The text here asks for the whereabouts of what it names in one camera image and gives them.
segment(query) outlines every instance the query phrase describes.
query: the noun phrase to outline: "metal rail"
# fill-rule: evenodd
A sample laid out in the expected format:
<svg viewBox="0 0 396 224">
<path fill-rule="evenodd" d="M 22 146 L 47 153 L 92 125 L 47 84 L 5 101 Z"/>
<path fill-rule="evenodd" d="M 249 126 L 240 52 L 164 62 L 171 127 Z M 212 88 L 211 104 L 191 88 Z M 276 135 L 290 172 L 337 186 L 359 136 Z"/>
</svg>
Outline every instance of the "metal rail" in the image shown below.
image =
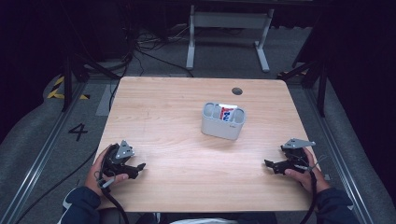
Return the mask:
<svg viewBox="0 0 396 224">
<path fill-rule="evenodd" d="M 367 210 L 366 205 L 364 204 L 363 198 L 361 197 L 355 180 L 353 179 L 351 173 L 347 168 L 347 164 L 344 161 L 340 148 L 335 142 L 332 131 L 330 130 L 326 119 L 323 118 L 318 112 L 318 109 L 316 107 L 317 102 L 315 94 L 313 93 L 312 89 L 304 89 L 304 93 L 309 100 L 312 110 L 315 111 L 315 115 L 320 125 L 320 128 L 322 129 L 326 137 L 327 143 L 330 147 L 330 154 L 332 156 L 332 160 L 334 161 L 335 168 L 337 169 L 338 174 L 341 176 L 341 180 L 346 189 L 346 193 L 354 204 L 354 212 L 357 215 L 357 218 L 360 220 L 361 223 L 374 223 L 369 214 L 369 211 Z"/>
</svg>

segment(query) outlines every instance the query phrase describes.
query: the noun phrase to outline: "wooden table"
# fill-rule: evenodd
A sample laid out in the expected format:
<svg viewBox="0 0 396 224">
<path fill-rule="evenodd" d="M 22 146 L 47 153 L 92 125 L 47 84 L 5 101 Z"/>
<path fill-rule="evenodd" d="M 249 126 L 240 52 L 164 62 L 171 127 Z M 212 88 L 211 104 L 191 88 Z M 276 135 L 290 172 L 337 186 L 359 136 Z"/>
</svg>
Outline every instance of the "wooden table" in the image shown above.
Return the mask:
<svg viewBox="0 0 396 224">
<path fill-rule="evenodd" d="M 234 87 L 243 94 L 234 95 Z M 201 132 L 206 102 L 246 111 L 237 140 Z M 147 164 L 136 180 L 111 187 L 125 211 L 307 210 L 310 197 L 300 184 L 263 165 L 284 161 L 280 145 L 292 137 L 307 140 L 281 80 L 124 77 L 98 153 L 125 139 L 135 152 L 128 164 Z M 101 206 L 113 205 L 103 199 Z"/>
</svg>

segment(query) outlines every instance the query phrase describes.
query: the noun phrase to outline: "person's left hand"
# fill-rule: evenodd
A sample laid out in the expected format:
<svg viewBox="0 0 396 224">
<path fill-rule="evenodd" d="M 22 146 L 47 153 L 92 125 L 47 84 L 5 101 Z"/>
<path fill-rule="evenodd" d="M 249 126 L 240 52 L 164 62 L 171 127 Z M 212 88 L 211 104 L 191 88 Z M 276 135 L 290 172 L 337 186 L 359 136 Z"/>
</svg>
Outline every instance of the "person's left hand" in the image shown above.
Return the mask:
<svg viewBox="0 0 396 224">
<path fill-rule="evenodd" d="M 99 172 L 101 169 L 101 165 L 102 165 L 102 160 L 106 154 L 106 152 L 108 151 L 108 149 L 111 147 L 112 145 L 108 146 L 105 150 L 103 150 L 103 152 L 98 156 L 98 158 L 96 159 L 95 163 L 93 164 L 93 166 L 91 167 L 90 171 L 88 172 L 87 178 L 85 179 L 85 187 L 93 190 L 97 195 L 102 196 L 102 190 L 98 187 L 98 184 L 96 182 L 96 177 L 95 177 L 95 172 Z M 111 177 L 107 177 L 106 175 L 103 175 L 104 180 L 108 181 L 109 179 L 114 178 L 114 176 Z M 111 184 L 111 185 L 115 185 L 120 183 L 123 180 L 128 179 L 129 176 L 127 174 L 120 174 L 120 175 L 116 175 L 116 179 L 115 181 Z"/>
</svg>

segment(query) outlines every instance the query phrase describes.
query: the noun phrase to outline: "black cable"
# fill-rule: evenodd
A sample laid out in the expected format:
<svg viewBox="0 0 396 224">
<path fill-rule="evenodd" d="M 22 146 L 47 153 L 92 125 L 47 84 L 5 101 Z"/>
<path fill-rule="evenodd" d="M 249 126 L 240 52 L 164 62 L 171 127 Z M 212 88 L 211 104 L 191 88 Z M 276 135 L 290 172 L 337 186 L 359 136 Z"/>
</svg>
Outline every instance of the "black cable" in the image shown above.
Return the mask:
<svg viewBox="0 0 396 224">
<path fill-rule="evenodd" d="M 94 62 L 95 60 L 93 59 L 93 57 L 91 56 L 91 54 L 90 54 L 89 51 L 87 50 L 87 48 L 86 48 L 86 46 L 85 46 L 85 44 L 84 44 L 84 41 L 83 41 L 82 38 L 81 38 L 81 35 L 78 33 L 78 31 L 77 31 L 77 29 L 76 29 L 76 26 L 75 26 L 74 23 L 72 22 L 72 20 L 71 20 L 69 14 L 68 14 L 66 8 L 64 7 L 64 2 L 63 2 L 63 0 L 59 0 L 59 3 L 60 3 L 60 6 L 61 6 L 61 8 L 62 8 L 62 11 L 63 11 L 64 15 L 65 15 L 66 18 L 67 18 L 68 23 L 69 23 L 70 26 L 73 28 L 73 31 L 74 31 L 76 37 L 78 38 L 78 42 L 79 42 L 80 45 L 83 47 L 83 49 L 84 49 L 85 53 L 88 55 L 88 57 Z M 128 28 L 127 35 L 126 35 L 126 39 L 127 39 L 127 40 L 128 40 L 129 33 L 130 33 L 130 27 Z M 114 70 L 117 70 L 117 69 L 119 69 L 119 68 L 122 68 L 122 67 L 126 66 L 126 64 L 128 64 L 128 63 L 132 60 L 132 58 L 128 58 L 128 55 L 129 55 L 129 54 L 130 54 L 130 51 L 129 51 L 129 52 L 125 55 L 125 57 L 124 57 L 124 59 L 126 59 L 126 60 L 122 60 L 122 61 L 120 62 L 120 64 L 117 64 L 117 65 L 114 65 L 114 66 L 111 66 L 111 67 L 106 67 L 105 69 L 108 70 L 108 71 L 114 71 Z M 90 72 L 90 73 L 103 73 L 103 70 L 102 70 L 102 69 L 98 69 L 98 68 L 96 68 L 96 67 L 93 67 L 92 69 L 87 68 L 87 70 L 88 70 L 88 72 Z"/>
<path fill-rule="evenodd" d="M 95 63 L 93 61 L 90 61 L 88 59 L 86 59 L 85 57 L 79 55 L 79 54 L 75 54 L 75 56 L 80 59 L 82 62 L 86 63 L 87 65 L 89 65 L 90 67 L 98 70 L 100 73 L 106 75 L 107 77 L 110 77 L 112 79 L 120 79 L 119 76 L 117 76 L 116 74 L 108 71 L 107 69 L 105 69 L 102 65 L 100 65 L 99 63 Z"/>
<path fill-rule="evenodd" d="M 129 67 L 129 64 L 127 63 L 127 64 L 125 65 L 124 71 L 123 71 L 123 73 L 122 73 L 120 79 L 123 78 L 123 77 L 125 77 L 125 74 L 126 74 L 126 71 L 128 70 L 128 67 Z M 117 82 L 117 86 L 116 86 L 116 88 L 114 89 L 114 91 L 111 91 L 111 85 L 110 85 L 110 92 L 111 92 L 111 95 L 110 95 L 110 100 L 108 101 L 108 111 L 111 110 L 111 103 L 113 102 L 114 94 L 116 93 L 117 89 L 119 88 L 119 85 L 120 85 L 120 81 Z"/>
<path fill-rule="evenodd" d="M 142 66 L 142 62 L 140 61 L 140 59 L 138 58 L 138 57 L 136 57 L 136 55 L 134 55 L 134 57 L 137 59 L 137 61 L 139 62 L 139 66 L 140 66 L 140 69 L 142 70 L 141 72 L 140 72 L 140 77 L 143 75 L 143 73 L 145 73 L 145 69 L 143 68 L 143 66 Z"/>
<path fill-rule="evenodd" d="M 69 175 L 67 175 L 66 177 L 64 177 L 62 180 L 60 180 L 58 183 L 56 183 L 52 188 L 50 188 L 49 190 L 47 190 L 43 195 L 41 195 L 37 200 L 35 200 L 34 203 L 32 203 L 20 216 L 20 218 L 18 218 L 18 220 L 15 222 L 15 224 L 18 224 L 21 222 L 21 220 L 26 216 L 26 214 L 29 213 L 29 211 L 36 205 L 38 204 L 45 196 L 47 196 L 51 191 L 53 191 L 54 189 L 56 189 L 58 186 L 60 186 L 67 178 L 69 178 L 70 176 L 72 176 L 73 174 L 75 174 L 79 169 L 81 169 L 81 167 L 83 167 L 92 157 L 93 155 L 95 155 L 96 151 L 98 150 L 98 147 L 93 151 L 93 153 L 87 158 L 87 160 L 85 160 L 76 170 L 74 170 L 72 173 L 70 173 Z"/>
<path fill-rule="evenodd" d="M 98 183 L 101 187 L 101 190 L 103 192 L 103 194 L 112 202 L 114 203 L 114 205 L 116 205 L 117 209 L 120 211 L 123 219 L 124 219 L 124 223 L 125 224 L 129 224 L 129 219 L 126 216 L 125 211 L 123 210 L 122 206 L 120 205 L 119 202 L 117 202 L 117 200 L 115 198 L 113 198 L 113 196 L 110 195 L 110 188 L 107 186 L 106 188 L 103 188 L 103 185 L 106 183 L 106 181 L 103 179 L 103 170 L 105 168 L 105 162 L 106 162 L 106 158 L 108 158 L 108 154 L 111 152 L 110 149 L 107 150 L 103 160 L 102 160 L 102 164 L 101 164 L 101 169 L 99 171 L 99 176 L 98 176 Z"/>
<path fill-rule="evenodd" d="M 152 47 L 143 47 L 143 46 L 139 45 L 138 48 L 143 51 L 151 51 L 151 50 L 161 49 L 164 46 L 169 45 L 169 44 L 174 44 L 174 43 L 180 41 L 181 39 L 183 39 L 183 36 L 186 33 L 186 31 L 188 31 L 188 28 L 189 27 L 178 32 L 175 36 L 167 37 L 166 40 L 157 38 L 151 33 L 142 33 L 141 35 L 144 35 L 146 39 L 140 40 L 140 41 L 138 41 L 138 43 L 139 44 L 153 43 L 153 46 Z"/>
<path fill-rule="evenodd" d="M 308 221 L 317 204 L 317 178 L 312 170 L 309 171 L 309 174 L 311 175 L 312 203 L 300 224 L 305 224 Z"/>
<path fill-rule="evenodd" d="M 174 63 L 169 63 L 169 62 L 164 61 L 164 60 L 162 60 L 162 59 L 156 58 L 156 57 L 154 57 L 154 56 L 152 56 L 152 55 L 149 55 L 149 54 L 147 54 L 146 52 L 143 52 L 143 51 L 141 51 L 141 50 L 139 50 L 139 49 L 137 49 L 137 51 L 139 51 L 140 53 L 142 53 L 142 54 L 144 54 L 144 55 L 149 56 L 149 57 L 152 58 L 152 59 L 158 60 L 158 61 L 160 61 L 160 62 L 162 62 L 162 63 L 167 63 L 167 64 L 173 65 L 173 66 L 175 66 L 175 67 L 181 68 L 181 69 L 185 70 L 185 71 L 190 75 L 190 77 L 194 77 L 194 75 L 190 72 L 190 70 L 188 70 L 188 69 L 185 68 L 185 67 L 182 67 L 182 66 L 177 65 L 177 64 L 174 64 Z"/>
</svg>

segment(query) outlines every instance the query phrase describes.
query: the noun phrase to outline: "metal stand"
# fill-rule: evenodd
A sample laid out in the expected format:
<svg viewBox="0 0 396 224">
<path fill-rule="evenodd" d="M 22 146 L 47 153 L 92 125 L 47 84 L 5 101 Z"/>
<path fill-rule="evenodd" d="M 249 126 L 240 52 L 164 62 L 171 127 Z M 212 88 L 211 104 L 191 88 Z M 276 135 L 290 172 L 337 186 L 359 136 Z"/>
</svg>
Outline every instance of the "metal stand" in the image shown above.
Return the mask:
<svg viewBox="0 0 396 224">
<path fill-rule="evenodd" d="M 62 2 L 41 1 L 41 4 L 44 8 L 42 16 L 45 20 L 51 21 L 53 29 L 58 34 L 59 47 L 64 57 L 64 108 L 62 109 L 64 112 L 73 100 L 72 74 L 78 82 L 86 82 L 90 78 L 84 64 L 88 64 L 110 78 L 120 79 L 120 77 L 98 63 L 76 54 L 72 33 L 74 29 L 70 27 L 70 20 L 64 12 Z"/>
<path fill-rule="evenodd" d="M 262 49 L 268 30 L 271 25 L 274 10 L 270 9 L 268 13 L 249 14 L 249 13 L 222 13 L 222 12 L 195 12 L 194 6 L 191 6 L 190 13 L 190 43 L 187 53 L 186 68 L 192 69 L 194 66 L 195 53 L 195 27 L 225 27 L 225 28 L 246 28 L 262 29 L 262 38 L 255 42 L 257 55 L 259 56 L 262 71 L 270 71 L 264 50 Z"/>
<path fill-rule="evenodd" d="M 286 81 L 289 78 L 294 77 L 305 70 L 307 70 L 307 73 L 302 81 L 302 85 L 304 88 L 312 88 L 315 82 L 319 78 L 317 108 L 319 114 L 322 117 L 325 117 L 324 98 L 325 98 L 326 81 L 327 81 L 327 67 L 325 62 L 316 61 L 311 63 L 305 63 L 289 71 L 286 75 L 282 76 L 280 79 Z"/>
</svg>

